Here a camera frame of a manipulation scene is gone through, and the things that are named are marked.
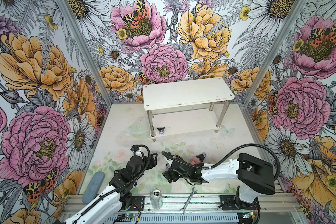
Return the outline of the black white kuromi toy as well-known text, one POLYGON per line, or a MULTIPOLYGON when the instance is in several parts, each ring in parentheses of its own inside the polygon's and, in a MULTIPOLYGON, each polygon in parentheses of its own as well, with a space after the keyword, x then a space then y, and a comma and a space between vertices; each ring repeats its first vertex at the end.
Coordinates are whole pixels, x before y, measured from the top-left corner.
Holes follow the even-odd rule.
POLYGON ((158 127, 157 130, 158 130, 158 133, 160 135, 164 135, 165 134, 165 127, 158 127))

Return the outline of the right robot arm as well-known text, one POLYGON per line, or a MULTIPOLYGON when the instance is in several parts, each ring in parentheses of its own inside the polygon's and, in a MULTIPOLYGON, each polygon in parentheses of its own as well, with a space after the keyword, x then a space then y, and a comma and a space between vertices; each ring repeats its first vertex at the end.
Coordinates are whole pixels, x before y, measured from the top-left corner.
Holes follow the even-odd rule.
POLYGON ((237 159, 230 159, 219 165, 190 164, 180 156, 168 152, 162 155, 171 163, 163 176, 169 183, 185 179, 193 185, 202 185, 220 180, 239 180, 242 185, 237 190, 239 202, 252 204, 260 195, 274 195, 274 173, 272 164, 252 155, 241 153, 237 159))

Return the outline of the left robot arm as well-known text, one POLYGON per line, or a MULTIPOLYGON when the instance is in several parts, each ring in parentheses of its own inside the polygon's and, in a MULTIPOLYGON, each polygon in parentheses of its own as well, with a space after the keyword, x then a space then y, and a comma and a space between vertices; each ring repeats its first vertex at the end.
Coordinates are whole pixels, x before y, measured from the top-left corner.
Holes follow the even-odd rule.
POLYGON ((132 201, 131 189, 146 170, 157 165, 157 153, 133 155, 125 168, 115 171, 109 185, 82 210, 63 224, 102 224, 120 210, 127 210, 132 201))

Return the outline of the white two-tier shelf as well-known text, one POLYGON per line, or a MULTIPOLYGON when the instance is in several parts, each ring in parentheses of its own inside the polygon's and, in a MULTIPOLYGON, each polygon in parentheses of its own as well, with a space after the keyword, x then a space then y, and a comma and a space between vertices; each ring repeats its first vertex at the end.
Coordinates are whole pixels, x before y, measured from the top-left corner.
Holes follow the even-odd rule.
POLYGON ((150 137, 213 130, 218 132, 235 96, 221 77, 144 85, 150 137), (158 133, 165 127, 165 134, 158 133))

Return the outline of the pink pig toy upper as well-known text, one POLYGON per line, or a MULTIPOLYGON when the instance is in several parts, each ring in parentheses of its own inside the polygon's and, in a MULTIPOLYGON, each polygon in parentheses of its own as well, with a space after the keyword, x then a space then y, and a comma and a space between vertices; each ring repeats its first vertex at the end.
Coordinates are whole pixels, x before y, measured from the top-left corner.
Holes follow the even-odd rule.
POLYGON ((192 160, 192 162, 190 164, 191 165, 195 165, 195 164, 200 164, 200 163, 202 163, 201 160, 200 160, 200 158, 194 157, 193 160, 192 160))

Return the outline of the silver wrench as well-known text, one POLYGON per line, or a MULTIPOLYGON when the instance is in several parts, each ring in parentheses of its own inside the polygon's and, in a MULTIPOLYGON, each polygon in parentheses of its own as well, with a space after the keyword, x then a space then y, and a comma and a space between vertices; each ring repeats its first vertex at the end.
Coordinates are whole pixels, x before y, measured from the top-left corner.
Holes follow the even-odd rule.
POLYGON ((181 215, 185 215, 185 214, 186 214, 186 209, 187 209, 188 205, 190 204, 190 202, 191 202, 193 196, 194 196, 196 193, 197 193, 197 190, 196 190, 195 187, 193 187, 192 190, 191 190, 191 193, 190 193, 190 195, 189 195, 189 197, 188 197, 188 199, 187 199, 187 201, 185 202, 183 208, 180 210, 181 215))

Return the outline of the black purple kuromi toy back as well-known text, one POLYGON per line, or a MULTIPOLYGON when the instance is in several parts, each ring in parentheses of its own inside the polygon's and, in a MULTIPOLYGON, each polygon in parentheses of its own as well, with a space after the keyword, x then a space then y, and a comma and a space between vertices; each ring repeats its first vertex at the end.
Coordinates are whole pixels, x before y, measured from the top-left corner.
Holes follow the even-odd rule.
POLYGON ((201 154, 197 155, 196 157, 200 158, 201 162, 203 163, 204 159, 206 158, 206 154, 201 153, 201 154))

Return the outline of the silver drink can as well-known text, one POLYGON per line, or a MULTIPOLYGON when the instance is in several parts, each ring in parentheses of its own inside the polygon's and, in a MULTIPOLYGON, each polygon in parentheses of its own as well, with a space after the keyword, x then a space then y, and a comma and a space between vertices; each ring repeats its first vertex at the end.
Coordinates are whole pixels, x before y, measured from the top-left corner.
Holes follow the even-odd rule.
POLYGON ((153 188, 150 191, 150 202, 154 210, 158 210, 163 206, 162 193, 158 188, 153 188))

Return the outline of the blue grey sponge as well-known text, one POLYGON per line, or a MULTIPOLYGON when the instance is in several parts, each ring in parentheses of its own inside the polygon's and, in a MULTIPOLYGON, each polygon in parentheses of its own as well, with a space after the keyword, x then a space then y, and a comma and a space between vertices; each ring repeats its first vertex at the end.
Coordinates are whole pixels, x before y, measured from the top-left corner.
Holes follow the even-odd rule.
POLYGON ((103 183, 104 177, 105 175, 103 172, 97 172, 93 175, 92 179, 90 180, 82 196, 83 204, 89 204, 98 195, 98 192, 103 183))

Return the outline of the green circuit board left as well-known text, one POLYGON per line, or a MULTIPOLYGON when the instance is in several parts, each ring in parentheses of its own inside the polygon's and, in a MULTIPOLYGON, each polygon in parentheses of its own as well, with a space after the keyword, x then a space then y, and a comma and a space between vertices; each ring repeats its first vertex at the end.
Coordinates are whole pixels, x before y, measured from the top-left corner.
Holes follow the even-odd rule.
POLYGON ((131 221, 136 221, 138 216, 139 215, 137 213, 128 213, 128 214, 118 215, 116 219, 119 222, 131 222, 131 221))

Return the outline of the green circuit board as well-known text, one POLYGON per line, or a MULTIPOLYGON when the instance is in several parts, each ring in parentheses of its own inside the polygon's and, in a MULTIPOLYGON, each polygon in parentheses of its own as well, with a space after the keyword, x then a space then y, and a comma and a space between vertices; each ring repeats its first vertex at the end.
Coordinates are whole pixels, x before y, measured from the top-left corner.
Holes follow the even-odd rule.
POLYGON ((128 214, 118 215, 116 219, 119 222, 131 222, 131 221, 136 221, 138 216, 139 215, 137 213, 128 213, 128 214))
POLYGON ((242 216, 243 219, 254 219, 255 218, 255 213, 254 212, 248 212, 248 213, 245 213, 243 216, 242 216))

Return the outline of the green circuit board right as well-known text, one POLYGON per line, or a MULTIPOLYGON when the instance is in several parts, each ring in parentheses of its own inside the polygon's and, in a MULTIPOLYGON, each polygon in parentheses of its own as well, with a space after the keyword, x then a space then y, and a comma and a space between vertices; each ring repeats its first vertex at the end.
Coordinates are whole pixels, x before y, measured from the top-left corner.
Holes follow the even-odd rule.
POLYGON ((255 218, 255 213, 254 212, 248 212, 248 213, 245 213, 243 216, 242 216, 243 219, 254 219, 255 218))

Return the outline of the aluminium front rail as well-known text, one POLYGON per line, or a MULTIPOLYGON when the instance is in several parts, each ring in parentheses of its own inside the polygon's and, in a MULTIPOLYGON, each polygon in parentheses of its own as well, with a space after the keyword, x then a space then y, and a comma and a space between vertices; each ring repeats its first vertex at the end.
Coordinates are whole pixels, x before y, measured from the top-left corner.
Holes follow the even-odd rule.
MULTIPOLYGON (((222 213, 221 194, 197 193, 186 208, 186 213, 222 213)), ((149 195, 145 195, 143 213, 179 213, 188 200, 188 194, 164 194, 163 206, 159 210, 151 206, 149 195)), ((258 198, 261 212, 300 212, 300 205, 292 193, 278 192, 274 195, 262 195, 258 198)), ((67 201, 62 216, 67 217, 84 208, 81 195, 73 195, 67 201)))

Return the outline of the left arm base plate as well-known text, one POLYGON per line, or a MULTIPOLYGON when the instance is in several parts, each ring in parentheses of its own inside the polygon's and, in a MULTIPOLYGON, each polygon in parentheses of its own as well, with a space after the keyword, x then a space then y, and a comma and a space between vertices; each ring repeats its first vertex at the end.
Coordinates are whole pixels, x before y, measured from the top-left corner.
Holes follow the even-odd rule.
POLYGON ((145 196, 132 196, 127 211, 142 212, 145 206, 145 196))

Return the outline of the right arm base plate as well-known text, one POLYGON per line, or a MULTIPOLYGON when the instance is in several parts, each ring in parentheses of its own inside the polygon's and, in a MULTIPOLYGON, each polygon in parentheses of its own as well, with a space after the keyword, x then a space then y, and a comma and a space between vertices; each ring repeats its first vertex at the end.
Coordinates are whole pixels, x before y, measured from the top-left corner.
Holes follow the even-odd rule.
POLYGON ((218 207, 223 211, 256 211, 259 208, 257 198, 255 198, 253 203, 240 201, 236 195, 221 195, 219 199, 220 205, 218 207))

